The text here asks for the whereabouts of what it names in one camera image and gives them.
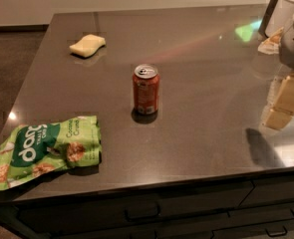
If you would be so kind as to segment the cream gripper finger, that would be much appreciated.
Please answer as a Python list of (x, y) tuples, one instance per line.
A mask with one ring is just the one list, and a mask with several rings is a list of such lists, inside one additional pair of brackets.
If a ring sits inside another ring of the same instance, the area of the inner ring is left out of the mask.
[(271, 83), (267, 105), (262, 113), (265, 127), (280, 130), (294, 118), (294, 72), (276, 76)]
[(266, 55), (277, 55), (279, 53), (279, 44), (283, 35), (283, 27), (276, 30), (269, 38), (258, 46), (258, 51)]

